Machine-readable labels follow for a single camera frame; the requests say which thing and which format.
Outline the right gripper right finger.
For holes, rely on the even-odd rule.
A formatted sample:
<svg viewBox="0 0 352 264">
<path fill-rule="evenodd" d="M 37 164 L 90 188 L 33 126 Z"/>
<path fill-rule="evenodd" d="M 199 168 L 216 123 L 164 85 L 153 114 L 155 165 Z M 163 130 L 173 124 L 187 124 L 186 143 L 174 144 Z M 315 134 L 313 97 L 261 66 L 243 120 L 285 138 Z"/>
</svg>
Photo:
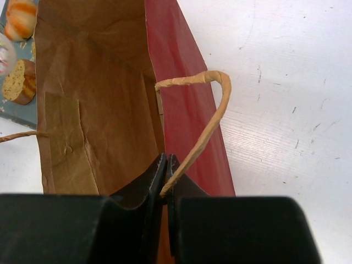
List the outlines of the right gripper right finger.
<svg viewBox="0 0 352 264">
<path fill-rule="evenodd" d="M 177 263 L 320 263 L 306 217 L 284 196 L 235 197 L 229 164 L 206 157 L 167 195 Z"/>
</svg>

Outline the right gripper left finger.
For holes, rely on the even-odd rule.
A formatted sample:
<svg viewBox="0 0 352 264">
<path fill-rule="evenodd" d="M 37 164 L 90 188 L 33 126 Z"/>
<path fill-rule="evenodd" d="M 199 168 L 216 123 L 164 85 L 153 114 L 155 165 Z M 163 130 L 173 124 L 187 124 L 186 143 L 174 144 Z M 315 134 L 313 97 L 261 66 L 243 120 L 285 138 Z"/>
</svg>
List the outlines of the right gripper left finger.
<svg viewBox="0 0 352 264">
<path fill-rule="evenodd" d="M 109 196 L 1 195 L 1 263 L 156 263 L 166 168 Z"/>
</svg>

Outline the red paper bag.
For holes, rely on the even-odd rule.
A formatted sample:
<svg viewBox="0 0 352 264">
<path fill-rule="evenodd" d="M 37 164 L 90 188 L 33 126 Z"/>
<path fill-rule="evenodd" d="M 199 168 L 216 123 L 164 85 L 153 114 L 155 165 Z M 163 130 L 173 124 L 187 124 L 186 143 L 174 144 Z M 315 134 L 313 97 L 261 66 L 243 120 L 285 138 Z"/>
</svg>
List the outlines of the red paper bag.
<svg viewBox="0 0 352 264">
<path fill-rule="evenodd" d="M 142 175 L 160 155 L 156 92 L 173 85 L 207 99 L 210 82 L 222 87 L 218 108 L 170 180 L 163 198 L 205 149 L 219 126 L 232 86 L 227 74 L 207 71 L 190 46 L 181 67 L 176 40 L 147 45 L 144 1 L 41 1 L 37 15 L 37 139 L 43 195 L 109 196 Z"/>
</svg>

